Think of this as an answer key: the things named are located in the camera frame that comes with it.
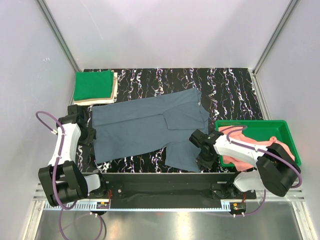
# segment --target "cable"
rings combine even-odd
[[[61,235],[63,236],[63,238],[65,240],[68,240],[68,238],[66,237],[66,235],[64,234],[64,231],[63,231],[63,228],[62,228],[62,225],[61,225],[61,217],[62,217],[62,212],[63,210],[71,210],[77,203],[77,201],[75,201],[70,207],[68,206],[65,206],[62,201],[60,200],[59,198],[59,195],[58,195],[58,191],[57,191],[57,183],[56,183],[56,177],[57,177],[57,168],[58,168],[58,164],[59,164],[59,160],[61,158],[61,153],[62,153],[62,148],[63,148],[63,144],[64,144],[64,140],[65,140],[65,134],[66,134],[66,131],[64,129],[64,126],[53,116],[51,115],[50,113],[46,112],[46,111],[37,111],[35,113],[35,116],[36,118],[43,124],[45,125],[52,133],[54,133],[55,131],[53,130],[53,128],[51,128],[49,125],[47,125],[40,117],[39,117],[39,114],[44,114],[44,115],[47,115],[48,117],[50,117],[51,119],[53,119],[56,124],[61,128],[61,132],[62,132],[62,135],[61,135],[61,141],[60,141],[60,145],[59,145],[59,149],[58,149],[58,157],[56,158],[55,160],[55,163],[54,163],[54,166],[53,166],[53,173],[52,173],[52,188],[53,188],[53,194],[54,194],[54,197],[57,201],[57,203],[59,204],[59,206],[61,207],[61,212],[60,212],[60,216],[59,216],[59,229],[60,229],[60,232],[61,232]],[[101,236],[101,233],[102,233],[102,229],[103,227],[105,226],[105,232],[107,232],[107,227],[106,227],[106,224],[103,224],[104,221],[102,219],[101,216],[97,215],[98,218],[100,219],[100,231],[99,231],[99,234],[98,236],[94,239],[94,240],[97,240],[100,236]]]
[[[65,240],[69,240],[69,238],[67,238],[67,236],[65,235],[64,230],[63,230],[62,225],[61,225],[61,220],[62,220],[62,213],[63,213],[63,211],[64,211],[64,209],[62,208],[61,211],[60,211],[60,215],[59,215],[59,229],[60,229],[60,233],[61,233],[62,237],[63,237]],[[100,238],[101,234],[102,234],[102,229],[104,228],[104,223],[103,223],[104,220],[103,220],[102,217],[99,216],[98,214],[95,214],[95,216],[98,217],[99,220],[100,220],[100,231],[99,231],[98,236],[96,236],[96,238],[94,239],[94,240],[98,240],[98,239]]]
[[[261,153],[264,153],[264,154],[267,154],[275,159],[277,159],[278,161],[282,162],[283,164],[285,164],[286,166],[288,166],[290,169],[292,169],[292,171],[294,171],[294,173],[297,175],[298,179],[299,179],[299,182],[292,186],[291,188],[295,189],[295,188],[298,188],[301,186],[302,184],[302,177],[301,177],[301,174],[299,173],[299,171],[294,167],[292,166],[290,163],[288,163],[286,160],[284,160],[283,158],[277,156],[276,154],[272,153],[272,152],[269,152],[269,151],[266,151],[266,150],[263,150],[263,149],[260,149],[260,148],[255,148],[253,146],[249,146],[249,145],[246,145],[246,144],[243,144],[243,143],[240,143],[240,142],[237,142],[237,141],[232,141],[230,139],[230,134],[234,133],[234,132],[238,132],[238,131],[244,131],[246,130],[248,127],[245,126],[245,125],[237,125],[237,126],[233,126],[234,128],[236,127],[242,127],[240,129],[235,129],[235,130],[232,130],[230,131],[227,135],[226,135],[226,139],[232,143],[232,144],[235,144],[235,145],[238,145],[240,147],[244,147],[244,148],[247,148],[247,149],[251,149],[251,150],[255,150],[255,151],[258,151],[258,152],[261,152]]]
[[[89,216],[91,215],[90,213],[86,213],[86,214],[83,214],[81,216],[78,216],[75,220],[73,220],[72,223],[68,224],[67,226],[64,226],[62,228],[62,230],[66,230],[67,228],[71,227],[73,224],[75,224],[78,220],[82,219],[83,217],[86,217],[86,216]],[[103,238],[102,239],[106,239],[106,236],[107,236],[107,226],[106,226],[106,222],[104,221],[104,219],[102,218],[102,223],[103,223],[103,227],[104,227],[104,235],[103,235]]]

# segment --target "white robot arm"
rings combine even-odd
[[[250,172],[236,172],[227,183],[225,192],[269,190],[284,197],[292,187],[301,170],[285,149],[277,143],[271,146],[255,145],[239,141],[219,131],[204,134],[196,130],[189,139],[201,148],[196,162],[202,169],[210,169],[220,156],[239,159],[254,167]]]

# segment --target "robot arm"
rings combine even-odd
[[[83,176],[76,166],[75,157],[78,143],[90,144],[96,134],[93,128],[86,126],[83,114],[82,108],[77,105],[71,105],[68,107],[68,115],[59,118],[65,133],[55,182],[58,196],[63,204],[84,199],[92,191],[107,192],[106,182],[101,174]],[[53,169],[59,156],[62,135],[62,129],[58,127],[53,156],[48,166],[41,168],[38,172],[45,195],[53,207],[58,206],[53,190]]]
[[[271,193],[284,197],[292,184],[297,179],[297,174],[286,164],[277,161],[264,152],[270,152],[282,158],[293,166],[299,173],[301,172],[297,164],[291,159],[284,148],[273,143],[271,146],[261,146],[242,142],[230,138],[222,132],[213,131],[211,134],[204,134],[200,130],[196,130],[189,139],[196,147],[201,148],[196,162],[203,168],[210,169],[215,161],[219,160],[219,156],[229,156],[240,159],[255,169],[251,172],[237,172],[233,178],[227,183],[229,192],[234,190],[242,193],[249,190],[267,189]]]

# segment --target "black marble surface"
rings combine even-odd
[[[106,69],[86,69],[85,72]],[[261,120],[262,113],[247,68],[143,68],[114,69],[118,73],[117,102],[170,94],[190,88],[202,92],[201,103],[210,113],[209,132],[216,120]],[[92,106],[87,108],[91,125]],[[96,164],[93,146],[79,145],[76,161],[83,173],[182,173],[165,165],[166,148]],[[233,169],[213,165],[210,172]]]

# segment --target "folded cloth stack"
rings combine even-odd
[[[113,104],[117,97],[118,74],[114,71],[77,72],[74,104],[89,106]]]

